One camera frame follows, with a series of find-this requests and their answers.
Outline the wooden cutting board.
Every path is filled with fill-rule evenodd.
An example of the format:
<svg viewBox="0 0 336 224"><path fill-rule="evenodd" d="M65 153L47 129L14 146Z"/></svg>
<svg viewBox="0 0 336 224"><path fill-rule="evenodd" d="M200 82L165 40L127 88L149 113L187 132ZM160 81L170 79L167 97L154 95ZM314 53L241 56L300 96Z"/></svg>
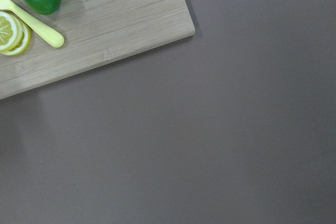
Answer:
<svg viewBox="0 0 336 224"><path fill-rule="evenodd" d="M60 48L32 34L28 48L1 56L1 98L194 35L185 0L62 0L37 15L60 32Z"/></svg>

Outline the yellow plastic knife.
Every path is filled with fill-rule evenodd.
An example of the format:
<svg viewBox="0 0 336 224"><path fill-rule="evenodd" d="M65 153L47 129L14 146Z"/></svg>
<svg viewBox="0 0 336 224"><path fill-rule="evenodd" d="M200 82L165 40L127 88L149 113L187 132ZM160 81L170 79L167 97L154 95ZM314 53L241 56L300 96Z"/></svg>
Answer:
<svg viewBox="0 0 336 224"><path fill-rule="evenodd" d="M11 0L1 0L1 10L8 10L18 16L25 22L36 34L38 34L45 42L55 48L60 48L65 39L61 33L35 18Z"/></svg>

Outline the lemon slice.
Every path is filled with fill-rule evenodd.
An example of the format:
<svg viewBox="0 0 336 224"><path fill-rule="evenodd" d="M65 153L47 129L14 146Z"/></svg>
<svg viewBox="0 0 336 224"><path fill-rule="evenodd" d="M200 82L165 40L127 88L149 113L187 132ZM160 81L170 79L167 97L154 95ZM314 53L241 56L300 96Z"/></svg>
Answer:
<svg viewBox="0 0 336 224"><path fill-rule="evenodd" d="M1 52L14 49L23 37L23 28L13 15L1 11Z"/></svg>
<svg viewBox="0 0 336 224"><path fill-rule="evenodd" d="M29 43L30 43L30 39L31 39L31 32L29 27L23 23L20 19L15 18L16 22L21 26L22 28L22 37L19 41L19 43L10 51L1 51L2 55L6 55L6 56L14 56L17 54L22 53L24 50L27 49Z"/></svg>

